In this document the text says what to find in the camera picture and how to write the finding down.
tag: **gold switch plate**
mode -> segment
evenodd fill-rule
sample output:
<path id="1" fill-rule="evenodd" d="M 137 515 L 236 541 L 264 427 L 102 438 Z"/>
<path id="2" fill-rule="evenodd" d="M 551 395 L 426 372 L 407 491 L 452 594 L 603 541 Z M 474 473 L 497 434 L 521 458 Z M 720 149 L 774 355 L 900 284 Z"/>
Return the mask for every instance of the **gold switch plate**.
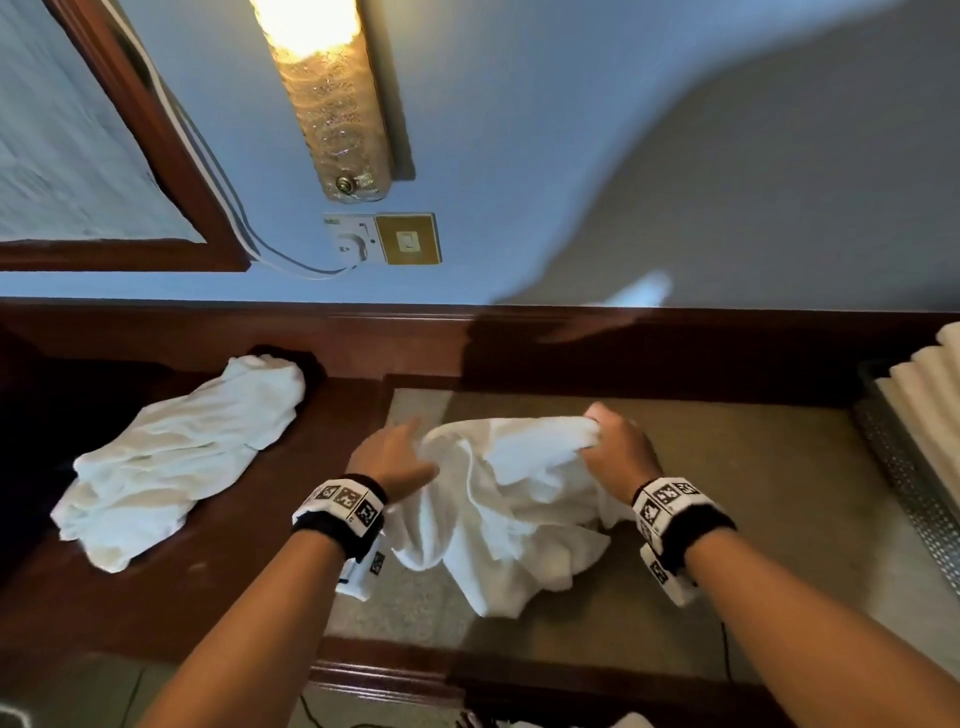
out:
<path id="1" fill-rule="evenodd" d="M 389 265 L 439 265 L 437 220 L 422 215 L 377 215 L 376 229 Z"/>

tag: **hand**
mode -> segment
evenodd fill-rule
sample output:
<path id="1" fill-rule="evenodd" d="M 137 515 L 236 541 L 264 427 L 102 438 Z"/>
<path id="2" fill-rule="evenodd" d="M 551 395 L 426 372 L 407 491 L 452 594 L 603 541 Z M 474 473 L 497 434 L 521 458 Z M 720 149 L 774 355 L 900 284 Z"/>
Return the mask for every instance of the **hand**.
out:
<path id="1" fill-rule="evenodd" d="M 600 442 L 580 450 L 587 470 L 617 500 L 631 505 L 636 489 L 663 477 L 663 468 L 650 439 L 606 404 L 594 402 L 585 417 L 600 424 Z"/>
<path id="2" fill-rule="evenodd" d="M 387 425 L 368 437 L 353 451 L 348 473 L 368 475 L 380 484 L 391 503 L 415 493 L 435 477 L 434 463 L 420 460 L 411 439 L 419 419 L 403 425 Z"/>

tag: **wooden trim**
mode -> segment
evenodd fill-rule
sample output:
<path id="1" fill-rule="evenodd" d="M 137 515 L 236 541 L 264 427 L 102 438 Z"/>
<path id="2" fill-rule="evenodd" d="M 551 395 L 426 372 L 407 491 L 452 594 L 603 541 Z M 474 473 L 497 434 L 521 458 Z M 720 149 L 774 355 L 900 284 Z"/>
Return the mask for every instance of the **wooden trim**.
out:
<path id="1" fill-rule="evenodd" d="M 847 406 L 856 365 L 934 341 L 949 313 L 0 300 L 62 357 L 218 371 L 255 344 L 330 376 L 447 376 L 484 391 Z"/>
<path id="2" fill-rule="evenodd" d="M 466 705 L 484 716 L 540 724 L 606 727 L 636 711 L 659 728 L 737 720 L 754 721 L 739 725 L 792 725 L 761 686 L 373 640 L 324 638 L 310 679 L 372 699 Z"/>
<path id="3" fill-rule="evenodd" d="M 44 0 L 84 56 L 150 163 L 160 186 L 203 236 L 187 240 L 24 241 L 0 246 L 0 269 L 27 271 L 245 271 L 228 218 L 154 93 L 117 41 L 98 0 Z"/>

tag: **person's left hand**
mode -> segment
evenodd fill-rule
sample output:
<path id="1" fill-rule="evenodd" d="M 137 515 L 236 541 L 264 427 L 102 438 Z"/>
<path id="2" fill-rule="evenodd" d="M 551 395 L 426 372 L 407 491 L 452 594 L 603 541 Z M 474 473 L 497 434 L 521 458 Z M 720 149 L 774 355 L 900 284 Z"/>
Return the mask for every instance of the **person's left hand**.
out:
<path id="1" fill-rule="evenodd" d="M 411 439 L 420 419 L 403 425 L 387 425 L 368 437 L 353 451 L 348 473 L 368 475 L 380 484 L 391 503 L 403 500 L 435 477 L 434 463 L 420 460 Z"/>

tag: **gray plastic basket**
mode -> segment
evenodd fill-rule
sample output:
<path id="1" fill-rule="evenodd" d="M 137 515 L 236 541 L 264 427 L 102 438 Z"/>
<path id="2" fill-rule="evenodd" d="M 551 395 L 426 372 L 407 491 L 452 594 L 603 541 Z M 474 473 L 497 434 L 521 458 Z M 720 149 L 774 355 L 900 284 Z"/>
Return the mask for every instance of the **gray plastic basket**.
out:
<path id="1" fill-rule="evenodd" d="M 876 386 L 889 370 L 890 362 L 861 367 L 866 396 L 853 407 L 853 416 L 907 517 L 960 596 L 960 507 Z"/>

